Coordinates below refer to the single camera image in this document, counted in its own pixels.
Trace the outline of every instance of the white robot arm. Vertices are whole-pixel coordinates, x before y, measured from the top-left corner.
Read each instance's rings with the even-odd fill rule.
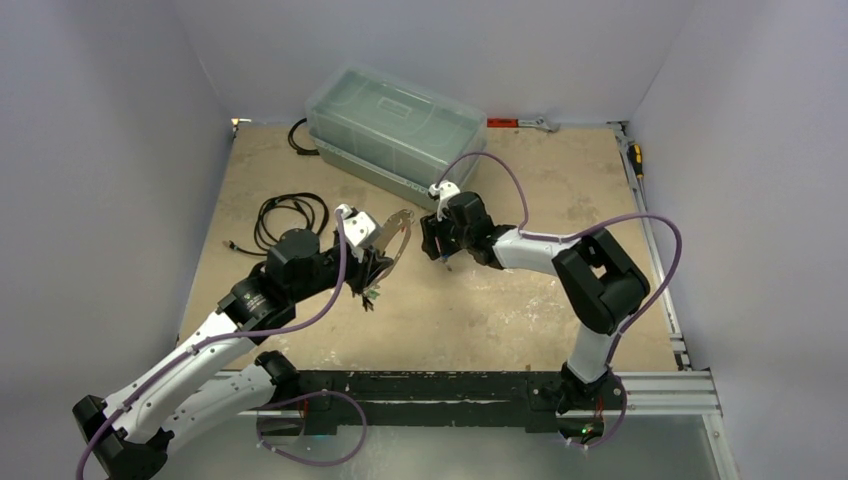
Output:
[[[344,280],[354,294],[363,295],[368,309],[366,289],[394,260],[372,246],[382,229],[370,215],[347,205],[336,212],[344,246],[337,236],[332,248],[320,252],[315,233],[289,230],[200,328],[156,366],[106,398],[89,395],[74,406],[80,430],[110,479],[149,479],[192,438],[279,396],[288,377],[297,374],[279,352],[260,354],[255,365],[229,382],[206,382],[262,343],[269,331],[283,333],[298,302],[334,286],[338,290]]]
[[[580,320],[574,351],[563,364],[563,402],[584,404],[609,377],[619,327],[635,313],[650,285],[606,229],[575,238],[520,231],[495,225],[479,195],[451,182],[430,187],[436,213],[423,217],[422,249],[446,261],[460,250],[497,269],[521,269],[559,278]],[[598,277],[595,269],[603,267]]]

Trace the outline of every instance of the plastic storage box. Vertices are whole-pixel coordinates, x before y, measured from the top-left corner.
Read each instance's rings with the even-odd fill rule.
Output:
[[[444,168],[486,146],[483,112],[358,65],[336,72],[306,112],[324,161],[425,208]],[[463,160],[447,178],[461,188],[477,162]]]

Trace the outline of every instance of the coiled black cable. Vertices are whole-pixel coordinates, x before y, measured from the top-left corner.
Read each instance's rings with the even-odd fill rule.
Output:
[[[315,149],[310,150],[308,148],[303,148],[300,145],[298,145],[297,142],[294,141],[294,132],[297,131],[297,127],[303,125],[304,123],[306,123],[305,118],[301,119],[300,121],[295,123],[292,126],[291,130],[289,130],[289,146],[292,147],[294,149],[294,151],[297,152],[298,155],[303,155],[303,156],[318,155],[318,150],[315,150]]]
[[[309,203],[307,200],[312,200],[321,205],[322,208],[322,217],[321,224],[318,225],[317,230],[315,229],[315,222],[317,217],[315,215],[315,208]],[[309,230],[314,231],[316,234],[321,235],[321,232],[327,227],[327,222],[330,221],[330,210],[327,208],[327,204],[324,203],[324,200],[315,195],[314,193],[309,192],[301,192],[301,193],[290,193],[286,195],[280,195],[277,197],[271,197],[268,200],[265,200],[262,203],[262,206],[259,207],[259,213],[256,216],[256,223],[253,226],[253,242],[256,245],[256,250],[247,250],[236,245],[232,240],[225,241],[224,244],[230,250],[235,252],[244,253],[246,255],[253,255],[255,257],[264,257],[268,254],[268,250],[271,249],[277,242],[280,241],[279,236],[275,236],[268,230],[267,218],[268,215],[274,210],[282,208],[285,210],[293,210],[303,216],[306,220],[306,227]]]

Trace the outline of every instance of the gray wall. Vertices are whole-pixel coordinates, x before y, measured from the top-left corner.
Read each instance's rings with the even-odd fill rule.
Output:
[[[842,0],[701,2],[633,118],[744,478],[848,471],[846,25]]]
[[[4,2],[0,65],[0,471],[71,478],[73,404],[174,344],[229,120],[164,0]]]
[[[177,0],[233,116],[293,120],[345,59],[492,116],[629,118],[694,0]]]

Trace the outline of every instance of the plywood board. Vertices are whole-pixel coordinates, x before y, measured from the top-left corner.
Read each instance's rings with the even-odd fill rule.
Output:
[[[227,249],[233,240],[252,246],[259,206],[269,197],[314,192],[332,209],[347,203],[384,221],[410,208],[428,213],[365,181],[297,156],[286,142],[288,128],[248,126],[239,131],[182,325],[193,332],[230,287],[256,263]],[[311,146],[305,135],[302,144]],[[527,194],[536,232],[570,233],[600,220],[635,211],[615,139],[607,129],[490,129],[488,151],[515,171]],[[467,190],[479,193],[496,223],[517,224],[521,205],[509,176],[482,158]],[[295,213],[275,212],[272,231],[302,227]],[[650,257],[639,222],[610,229],[650,278]],[[332,229],[322,236],[322,248]],[[381,285],[375,311],[344,294],[315,325],[269,338],[231,368],[258,352],[282,351],[300,369],[357,370],[559,370],[574,345],[578,321],[556,278],[525,271],[499,271],[467,254],[451,259],[453,271],[420,251],[420,228],[392,275]],[[298,304],[309,319],[330,297],[324,292]],[[621,371],[676,370],[662,307],[657,304],[622,340],[613,361]]]

